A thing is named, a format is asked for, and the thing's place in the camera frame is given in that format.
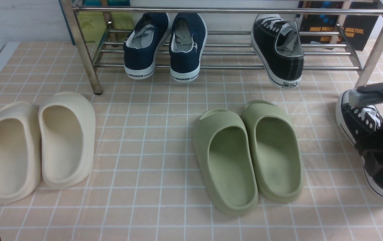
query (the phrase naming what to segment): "shoe rack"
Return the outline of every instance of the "shoe rack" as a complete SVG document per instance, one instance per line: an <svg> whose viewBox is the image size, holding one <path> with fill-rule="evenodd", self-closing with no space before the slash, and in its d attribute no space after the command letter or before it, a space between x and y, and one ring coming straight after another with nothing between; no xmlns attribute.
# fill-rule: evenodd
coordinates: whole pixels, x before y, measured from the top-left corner
<svg viewBox="0 0 383 241"><path fill-rule="evenodd" d="M348 0L345 2L353 1L365 1L370 0ZM337 23L333 32L300 32L300 35L318 35L318 36L342 36L345 39L345 43L337 44L302 44L305 49L305 55L310 56L346 56L349 57L353 66L304 66L305 70L315 71L356 71L359 75L355 87L367 84L382 52L383 52L383 27L375 41L375 44L369 54L369 57L365 63L362 63L358 58L356 51L347 41L347 37L341 27L341 20L347 15L371 15L383 17L383 0L373 0L377 2L378 7L376 9L268 9L268 8L181 8L181 7L133 7L133 6L108 6L107 0L101 0L102 6L83 6L83 0L60 0L63 11L66 16L66 20L69 24L72 37L77 45L78 52L81 60L83 61L84 68L89 77L90 84L93 88L93 93L96 95L102 94L103 90L99 83L96 71L98 68L120 68L123 67L122 63L104 63L101 62L104 54L123 54L121 49L123 42L119 42L116 38L116 33L130 32L131 29L114 29L111 12L198 12L198 13L246 13L246 14L328 14L341 16L340 22ZM103 12L106 22L105 33L96 49L93 58L90 56L88 47L84 41L83 33L78 23L77 15L79 12ZM209 35L250 35L249 31L209 31ZM250 48L251 44L237 44L237 43L209 43L207 47L225 49L243 49ZM317 51L318 49L334 49L334 51ZM161 54L168 53L167 51L160 51ZM216 55L216 56L248 56L255 55L254 51L240 51L240 52L208 52L204 51L203 55ZM156 65L159 68L168 68L169 65ZM201 66L201 69L218 69L218 70L261 70L264 69L261 65L206 65Z"/></svg>

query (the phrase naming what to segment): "tiled floor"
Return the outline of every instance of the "tiled floor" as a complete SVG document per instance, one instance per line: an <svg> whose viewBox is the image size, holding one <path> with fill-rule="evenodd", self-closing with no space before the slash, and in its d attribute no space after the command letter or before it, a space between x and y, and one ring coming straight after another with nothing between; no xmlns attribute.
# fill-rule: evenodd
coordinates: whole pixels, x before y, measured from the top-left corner
<svg viewBox="0 0 383 241"><path fill-rule="evenodd" d="M260 63L253 57L204 61ZM350 64L338 57L306 61ZM335 101L353 87L356 73L305 72L298 88L282 91L264 71L202 71L189 84L171 81L166 70L144 81L115 69L99 76L104 94L95 96L69 43L22 43L2 70L0 108L76 91L97 113L90 176L63 190L41 182L25 199L0 206L3 241L383 240L383 200L370 192L358 155L335 124ZM383 56L372 81L383 81ZM206 194L191 145L193 122L213 108L240 113L253 99L291 115L305 167L303 193L289 204L260 198L249 215L228 217Z"/></svg>

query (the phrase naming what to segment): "green slide sandal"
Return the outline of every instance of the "green slide sandal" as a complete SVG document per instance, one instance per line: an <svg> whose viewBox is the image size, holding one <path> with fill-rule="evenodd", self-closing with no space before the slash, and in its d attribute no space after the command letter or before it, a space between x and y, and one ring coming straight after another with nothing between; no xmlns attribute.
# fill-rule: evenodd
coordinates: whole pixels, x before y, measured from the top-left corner
<svg viewBox="0 0 383 241"><path fill-rule="evenodd" d="M245 106L242 119L260 193L280 202L296 199L302 188L302 162L289 116L272 103L254 100Z"/></svg>
<svg viewBox="0 0 383 241"><path fill-rule="evenodd" d="M257 205L248 136L239 115L224 109L203 114L194 128L193 148L216 209L243 215Z"/></svg>

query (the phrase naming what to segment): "canvas sneaker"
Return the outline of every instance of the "canvas sneaker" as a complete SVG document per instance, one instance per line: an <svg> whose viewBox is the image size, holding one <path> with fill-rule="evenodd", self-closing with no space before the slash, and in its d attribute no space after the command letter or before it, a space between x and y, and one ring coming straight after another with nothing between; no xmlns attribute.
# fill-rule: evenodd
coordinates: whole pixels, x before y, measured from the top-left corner
<svg viewBox="0 0 383 241"><path fill-rule="evenodd" d="M297 23L284 21L277 14L260 14L251 31L251 44L273 84L279 88L297 86L304 61Z"/></svg>
<svg viewBox="0 0 383 241"><path fill-rule="evenodd" d="M156 67L156 55L170 34L167 13L144 13L123 43L124 70L133 79L150 77Z"/></svg>
<svg viewBox="0 0 383 241"><path fill-rule="evenodd" d="M373 105L352 108L349 91L337 101L337 124L360 154L369 187L383 198L383 117Z"/></svg>
<svg viewBox="0 0 383 241"><path fill-rule="evenodd" d="M197 78L200 59L208 38L208 28L198 13L179 13L172 23L170 75L177 82Z"/></svg>

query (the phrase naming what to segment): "white wall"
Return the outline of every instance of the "white wall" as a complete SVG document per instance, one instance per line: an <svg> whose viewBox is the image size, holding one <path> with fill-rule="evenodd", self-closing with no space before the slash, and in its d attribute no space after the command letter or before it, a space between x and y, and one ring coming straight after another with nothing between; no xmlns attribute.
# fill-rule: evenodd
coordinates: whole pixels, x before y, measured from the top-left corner
<svg viewBox="0 0 383 241"><path fill-rule="evenodd" d="M288 7L297 1L261 0L131 0L134 6ZM210 29L248 30L255 15L203 15ZM376 24L377 36L383 21ZM11 41L67 41L69 34L58 0L0 0L0 43Z"/></svg>

